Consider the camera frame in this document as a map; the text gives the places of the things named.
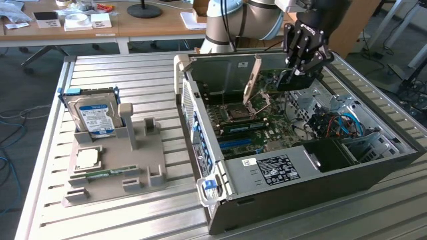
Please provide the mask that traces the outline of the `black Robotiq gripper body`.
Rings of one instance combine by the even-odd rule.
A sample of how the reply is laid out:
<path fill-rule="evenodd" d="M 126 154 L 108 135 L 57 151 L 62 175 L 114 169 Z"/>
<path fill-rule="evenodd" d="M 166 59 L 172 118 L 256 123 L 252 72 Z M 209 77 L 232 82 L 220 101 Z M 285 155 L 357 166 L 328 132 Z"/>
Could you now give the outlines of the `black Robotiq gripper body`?
<path fill-rule="evenodd" d="M 340 26 L 349 6 L 350 0 L 297 0 L 296 5 L 304 12 L 296 14 L 297 26 L 304 25 L 304 29 L 310 33 L 313 39 L 309 49 L 317 50 L 329 42 L 333 31 Z"/>

